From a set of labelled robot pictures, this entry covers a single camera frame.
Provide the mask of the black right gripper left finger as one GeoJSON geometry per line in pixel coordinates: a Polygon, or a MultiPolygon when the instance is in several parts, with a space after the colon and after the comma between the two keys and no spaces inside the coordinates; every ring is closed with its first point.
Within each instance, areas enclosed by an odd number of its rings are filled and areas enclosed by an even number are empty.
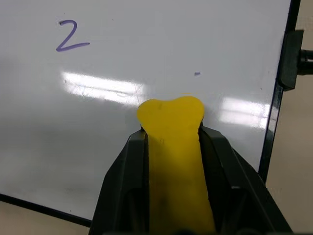
{"type": "Polygon", "coordinates": [[[105,175],[89,235],[148,234],[148,137],[141,129],[129,136],[105,175]]]}

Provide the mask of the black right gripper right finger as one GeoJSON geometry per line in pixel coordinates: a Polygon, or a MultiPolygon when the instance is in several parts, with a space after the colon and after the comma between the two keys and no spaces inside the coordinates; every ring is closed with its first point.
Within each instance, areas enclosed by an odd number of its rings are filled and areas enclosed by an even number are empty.
{"type": "Polygon", "coordinates": [[[255,169],[219,131],[201,125],[199,141],[218,235],[293,233],[255,169]]]}

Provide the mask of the yellow sponge eraser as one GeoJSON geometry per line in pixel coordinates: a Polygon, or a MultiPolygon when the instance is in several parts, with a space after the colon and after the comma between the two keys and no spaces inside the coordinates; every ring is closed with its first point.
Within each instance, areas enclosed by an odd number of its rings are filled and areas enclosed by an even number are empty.
{"type": "Polygon", "coordinates": [[[193,96],[150,99],[138,107],[148,136],[151,234],[216,230],[198,135],[203,117],[204,105],[193,96]]]}

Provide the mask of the black whiteboard clamp holder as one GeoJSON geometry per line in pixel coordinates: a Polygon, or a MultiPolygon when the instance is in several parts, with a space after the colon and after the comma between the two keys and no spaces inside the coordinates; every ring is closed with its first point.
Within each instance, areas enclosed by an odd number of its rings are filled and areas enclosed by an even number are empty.
{"type": "Polygon", "coordinates": [[[296,30],[284,38],[278,77],[284,91],[295,89],[298,75],[313,75],[313,50],[301,48],[303,35],[303,30],[296,30]]]}

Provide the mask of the white whiteboard with dark frame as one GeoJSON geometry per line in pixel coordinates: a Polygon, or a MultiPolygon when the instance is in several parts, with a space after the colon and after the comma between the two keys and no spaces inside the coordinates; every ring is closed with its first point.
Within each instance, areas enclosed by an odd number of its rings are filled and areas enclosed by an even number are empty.
{"type": "Polygon", "coordinates": [[[300,0],[0,0],[0,202],[88,226],[145,100],[193,95],[256,170],[300,0]]]}

